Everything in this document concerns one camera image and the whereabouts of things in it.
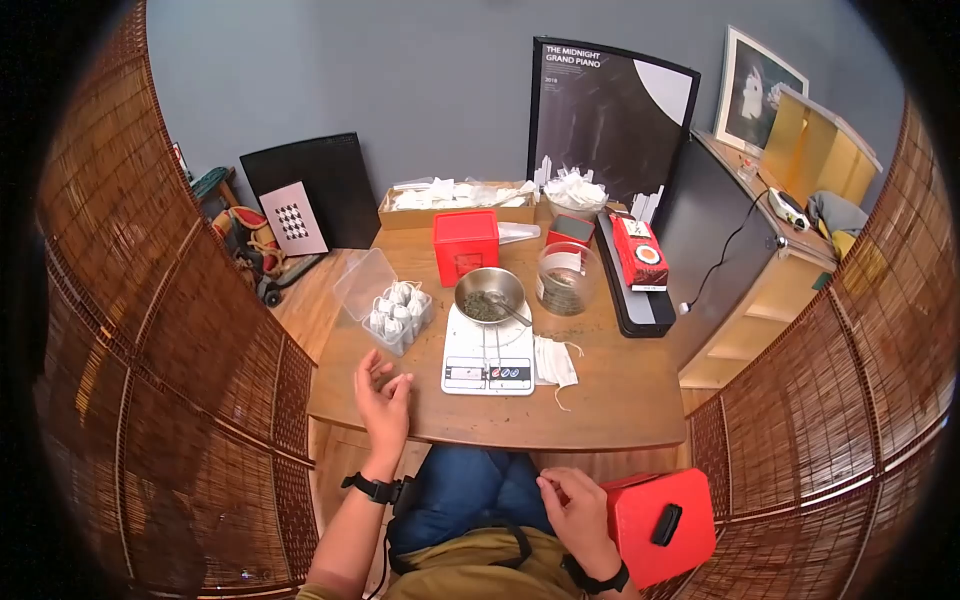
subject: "person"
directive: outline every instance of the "person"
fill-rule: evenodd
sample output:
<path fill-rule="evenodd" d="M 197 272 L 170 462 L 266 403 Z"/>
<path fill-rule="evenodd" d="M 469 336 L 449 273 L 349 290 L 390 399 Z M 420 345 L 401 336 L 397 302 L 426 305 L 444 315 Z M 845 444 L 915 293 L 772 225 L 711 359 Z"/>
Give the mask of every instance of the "person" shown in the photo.
<path fill-rule="evenodd" d="M 411 373 L 377 391 L 393 369 L 371 350 L 353 377 L 357 412 L 370 434 L 371 452 L 360 474 L 393 482 L 410 426 Z M 623 577 L 607 533 L 607 495 L 576 468 L 537 473 L 530 456 L 472 446 L 434 444 L 417 480 L 409 510 L 387 526 L 391 564 L 400 576 L 389 600 L 445 598 L 579 598 L 562 566 L 570 554 L 597 582 Z M 299 600 L 362 597 L 385 506 L 355 486 L 324 530 Z M 529 544 L 523 558 L 521 545 Z M 634 584 L 599 595 L 639 598 Z"/>

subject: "stuffed toy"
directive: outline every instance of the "stuffed toy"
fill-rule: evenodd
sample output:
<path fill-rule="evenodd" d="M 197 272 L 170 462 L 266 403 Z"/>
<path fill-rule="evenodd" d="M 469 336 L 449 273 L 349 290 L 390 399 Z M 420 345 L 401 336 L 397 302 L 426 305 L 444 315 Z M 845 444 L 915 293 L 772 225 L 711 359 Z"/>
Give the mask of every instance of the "stuffed toy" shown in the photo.
<path fill-rule="evenodd" d="M 286 253 L 280 249 L 274 231 L 262 214 L 245 206 L 233 206 L 217 215 L 211 226 L 224 240 L 251 286 L 262 276 L 274 279 L 280 276 Z"/>

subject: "stainless steel bowl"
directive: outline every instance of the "stainless steel bowl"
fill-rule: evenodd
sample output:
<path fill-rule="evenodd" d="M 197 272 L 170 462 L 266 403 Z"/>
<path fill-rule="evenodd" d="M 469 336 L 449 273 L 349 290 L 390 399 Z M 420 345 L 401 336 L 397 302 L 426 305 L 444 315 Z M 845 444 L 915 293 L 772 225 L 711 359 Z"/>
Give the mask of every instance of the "stainless steel bowl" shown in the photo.
<path fill-rule="evenodd" d="M 527 295 L 523 291 L 523 284 L 513 273 L 497 267 L 482 267 L 470 271 L 460 277 L 457 286 L 453 288 L 453 303 L 465 317 L 481 325 L 500 324 L 509 321 L 513 316 L 507 314 L 503 319 L 496 321 L 471 319 L 464 311 L 464 302 L 467 299 L 467 294 L 471 292 L 499 292 L 503 294 L 504 301 L 516 311 L 519 311 L 527 300 Z"/>

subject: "watch strap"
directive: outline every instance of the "watch strap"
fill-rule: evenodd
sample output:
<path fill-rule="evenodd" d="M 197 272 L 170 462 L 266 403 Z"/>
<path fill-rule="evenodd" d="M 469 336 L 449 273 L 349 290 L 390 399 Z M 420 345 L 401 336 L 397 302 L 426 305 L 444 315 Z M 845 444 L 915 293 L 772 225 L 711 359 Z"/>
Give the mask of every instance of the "watch strap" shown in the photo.
<path fill-rule="evenodd" d="M 609 589 L 615 589 L 618 592 L 623 591 L 624 587 L 627 586 L 627 582 L 630 581 L 630 570 L 627 568 L 627 564 L 623 562 L 623 559 L 620 559 L 620 570 L 607 581 L 597 581 L 587 575 L 584 568 L 580 566 L 580 563 L 577 563 L 577 560 L 573 558 L 572 554 L 564 554 L 561 566 L 570 574 L 570 579 L 573 580 L 573 583 L 576 584 L 578 588 L 591 595 Z"/>
<path fill-rule="evenodd" d="M 377 504 L 395 504 L 399 497 L 399 481 L 393 483 L 384 483 L 378 479 L 370 481 L 361 475 L 360 471 L 344 477 L 343 483 L 340 484 L 341 488 L 349 488 L 350 486 L 365 493 L 370 500 Z"/>

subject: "black strap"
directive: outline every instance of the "black strap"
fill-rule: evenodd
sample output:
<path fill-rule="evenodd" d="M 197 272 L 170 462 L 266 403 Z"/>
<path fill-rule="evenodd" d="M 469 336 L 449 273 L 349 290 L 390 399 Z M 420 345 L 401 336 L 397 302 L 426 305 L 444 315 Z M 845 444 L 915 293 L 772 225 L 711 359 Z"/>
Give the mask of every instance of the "black strap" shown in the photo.
<path fill-rule="evenodd" d="M 564 554 L 560 566 L 570 574 L 570 579 L 573 580 L 577 588 L 582 589 L 592 596 L 602 591 L 607 591 L 608 589 L 623 591 L 627 582 L 630 581 L 630 570 L 627 569 L 627 564 L 623 562 L 623 559 L 620 559 L 620 568 L 616 571 L 616 574 L 607 581 L 597 581 L 587 575 L 584 568 L 580 566 L 580 563 L 577 563 L 577 560 L 573 558 L 572 554 Z"/>
<path fill-rule="evenodd" d="M 366 477 L 360 474 L 360 471 L 357 471 L 349 477 L 344 477 L 343 483 L 340 484 L 340 487 L 344 489 L 350 486 L 365 493 L 370 500 L 377 504 L 396 504 L 396 500 L 400 496 L 401 484 L 399 481 L 384 483 L 378 479 L 368 481 Z"/>
<path fill-rule="evenodd" d="M 394 522 L 390 521 L 387 524 L 387 538 L 391 537 L 391 525 Z M 502 527 L 510 532 L 511 535 L 516 538 L 516 545 L 520 550 L 519 556 L 514 556 L 509 559 L 503 559 L 502 561 L 495 561 L 490 563 L 490 566 L 506 566 L 507 568 L 517 569 L 523 564 L 524 561 L 529 559 L 533 553 L 533 546 L 530 545 L 530 540 L 527 538 L 527 535 L 523 533 L 523 530 L 514 525 L 513 523 L 502 518 L 483 518 L 480 521 L 471 527 L 470 529 L 485 529 L 487 527 Z M 393 541 L 391 540 L 391 547 L 387 551 L 387 555 L 390 558 L 390 568 L 394 570 L 397 575 L 406 575 L 410 571 L 415 571 L 417 568 L 410 563 L 407 563 L 401 559 L 398 554 L 394 551 Z"/>

